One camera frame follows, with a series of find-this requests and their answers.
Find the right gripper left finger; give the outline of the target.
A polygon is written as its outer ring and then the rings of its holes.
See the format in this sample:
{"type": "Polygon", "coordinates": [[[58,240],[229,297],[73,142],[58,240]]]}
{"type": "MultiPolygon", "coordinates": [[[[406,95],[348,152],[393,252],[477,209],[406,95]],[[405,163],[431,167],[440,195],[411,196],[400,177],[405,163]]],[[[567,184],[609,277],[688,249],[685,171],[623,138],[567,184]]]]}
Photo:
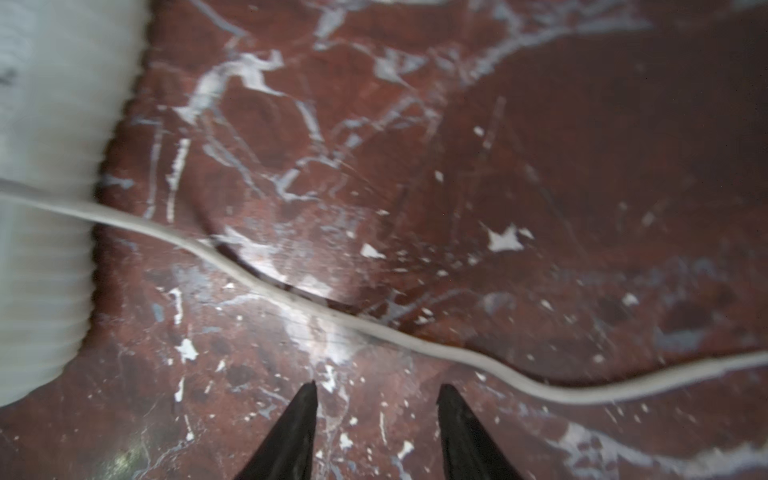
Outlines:
{"type": "Polygon", "coordinates": [[[311,479],[317,410],[316,383],[307,382],[299,388],[235,479],[311,479]]]}

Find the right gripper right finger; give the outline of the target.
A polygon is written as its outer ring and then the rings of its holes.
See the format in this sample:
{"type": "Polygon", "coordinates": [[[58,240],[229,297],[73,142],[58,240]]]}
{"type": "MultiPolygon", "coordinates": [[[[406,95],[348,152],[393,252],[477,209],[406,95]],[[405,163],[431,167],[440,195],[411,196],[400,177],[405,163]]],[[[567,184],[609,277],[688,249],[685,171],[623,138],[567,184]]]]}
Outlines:
{"type": "Polygon", "coordinates": [[[437,406],[445,479],[522,479],[453,385],[440,386],[437,406]]]}

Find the white knit sneaker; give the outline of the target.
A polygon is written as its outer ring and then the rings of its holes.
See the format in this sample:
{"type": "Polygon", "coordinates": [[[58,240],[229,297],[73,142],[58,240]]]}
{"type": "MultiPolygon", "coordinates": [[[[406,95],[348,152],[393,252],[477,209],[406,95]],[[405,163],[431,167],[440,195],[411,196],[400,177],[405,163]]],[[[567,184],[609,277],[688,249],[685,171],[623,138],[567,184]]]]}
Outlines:
{"type": "Polygon", "coordinates": [[[91,229],[101,223],[174,245],[252,292],[338,326],[484,371],[567,405],[634,400],[763,367],[763,351],[705,358],[595,387],[556,387],[477,352],[421,340],[271,286],[212,247],[94,198],[105,150],[140,73],[146,1],[1,5],[1,402],[52,382],[77,355],[93,293],[91,229]]]}

